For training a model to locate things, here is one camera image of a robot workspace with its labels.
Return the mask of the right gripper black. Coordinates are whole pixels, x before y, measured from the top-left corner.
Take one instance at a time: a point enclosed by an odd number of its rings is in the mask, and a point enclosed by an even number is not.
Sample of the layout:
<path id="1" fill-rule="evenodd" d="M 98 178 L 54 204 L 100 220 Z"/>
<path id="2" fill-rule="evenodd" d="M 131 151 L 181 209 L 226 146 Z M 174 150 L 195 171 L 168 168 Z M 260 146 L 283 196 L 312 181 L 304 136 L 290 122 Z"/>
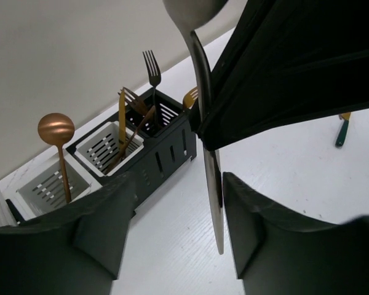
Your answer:
<path id="1" fill-rule="evenodd" d="M 248 1 L 212 78 L 219 149 L 369 109 L 369 1 Z"/>

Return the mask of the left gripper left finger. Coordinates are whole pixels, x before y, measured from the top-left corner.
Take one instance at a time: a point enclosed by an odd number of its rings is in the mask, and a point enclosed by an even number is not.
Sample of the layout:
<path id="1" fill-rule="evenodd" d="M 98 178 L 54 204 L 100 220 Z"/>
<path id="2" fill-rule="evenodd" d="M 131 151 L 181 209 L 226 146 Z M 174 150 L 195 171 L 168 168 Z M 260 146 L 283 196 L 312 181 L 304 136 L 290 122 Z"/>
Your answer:
<path id="1" fill-rule="evenodd" d="M 0 294 L 109 294 L 135 201 L 127 172 L 55 211 L 0 227 Z"/>

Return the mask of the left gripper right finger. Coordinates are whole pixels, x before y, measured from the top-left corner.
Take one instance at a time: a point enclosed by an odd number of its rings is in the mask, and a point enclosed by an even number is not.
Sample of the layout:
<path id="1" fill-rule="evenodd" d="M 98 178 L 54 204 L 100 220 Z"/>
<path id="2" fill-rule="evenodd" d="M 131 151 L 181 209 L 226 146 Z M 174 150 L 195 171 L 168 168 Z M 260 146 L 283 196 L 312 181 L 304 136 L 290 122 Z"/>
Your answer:
<path id="1" fill-rule="evenodd" d="M 342 224 L 310 218 L 231 172 L 223 196 L 246 294 L 369 294 L 369 215 Z"/>

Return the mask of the gold fork dark handle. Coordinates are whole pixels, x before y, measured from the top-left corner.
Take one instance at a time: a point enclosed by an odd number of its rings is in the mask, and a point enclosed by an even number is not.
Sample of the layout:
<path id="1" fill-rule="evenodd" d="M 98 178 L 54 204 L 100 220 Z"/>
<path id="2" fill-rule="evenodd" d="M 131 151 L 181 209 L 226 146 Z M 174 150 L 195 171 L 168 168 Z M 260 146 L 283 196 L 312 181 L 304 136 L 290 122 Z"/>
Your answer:
<path id="1" fill-rule="evenodd" d="M 195 86 L 183 97 L 182 99 L 183 109 L 186 110 L 191 108 L 198 99 L 198 97 L 199 97 L 198 88 L 197 86 Z"/>

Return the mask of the silver spoon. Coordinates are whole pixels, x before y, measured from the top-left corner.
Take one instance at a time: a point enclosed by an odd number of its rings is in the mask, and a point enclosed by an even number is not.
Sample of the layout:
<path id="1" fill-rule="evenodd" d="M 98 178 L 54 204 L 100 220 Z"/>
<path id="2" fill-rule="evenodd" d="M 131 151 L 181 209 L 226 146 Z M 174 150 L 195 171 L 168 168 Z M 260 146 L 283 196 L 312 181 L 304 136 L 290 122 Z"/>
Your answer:
<path id="1" fill-rule="evenodd" d="M 216 247 L 218 253 L 222 255 L 224 253 L 224 214 L 219 145 L 214 143 L 212 137 L 207 133 L 207 124 L 210 122 L 215 102 L 215 92 L 210 63 L 196 30 L 215 18 L 227 2 L 165 0 L 163 3 L 169 17 L 184 39 L 196 75 L 200 116 L 198 135 L 203 146 L 208 199 Z"/>

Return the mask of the copper spoon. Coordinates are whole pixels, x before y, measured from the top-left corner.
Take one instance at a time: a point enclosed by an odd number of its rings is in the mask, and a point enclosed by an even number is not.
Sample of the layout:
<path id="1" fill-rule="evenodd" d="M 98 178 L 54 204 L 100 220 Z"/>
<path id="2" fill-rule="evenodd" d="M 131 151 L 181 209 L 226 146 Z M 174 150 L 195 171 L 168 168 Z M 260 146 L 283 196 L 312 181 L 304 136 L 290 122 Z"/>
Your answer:
<path id="1" fill-rule="evenodd" d="M 38 134 L 43 142 L 56 146 L 58 149 L 60 168 L 67 203 L 71 202 L 68 175 L 66 171 L 63 146 L 71 141 L 74 136 L 75 126 L 73 121 L 62 113 L 50 113 L 42 117 L 38 123 Z"/>

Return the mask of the gold knife dark handle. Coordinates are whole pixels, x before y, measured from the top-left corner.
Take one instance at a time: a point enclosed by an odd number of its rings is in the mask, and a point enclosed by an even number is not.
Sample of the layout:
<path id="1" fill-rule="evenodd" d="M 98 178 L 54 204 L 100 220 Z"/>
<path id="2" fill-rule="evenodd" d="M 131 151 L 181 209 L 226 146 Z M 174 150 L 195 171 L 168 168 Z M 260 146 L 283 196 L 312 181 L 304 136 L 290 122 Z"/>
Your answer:
<path id="1" fill-rule="evenodd" d="M 125 91 L 122 88 L 121 93 L 119 95 L 119 148 L 121 149 L 126 141 L 126 119 L 125 119 Z"/>

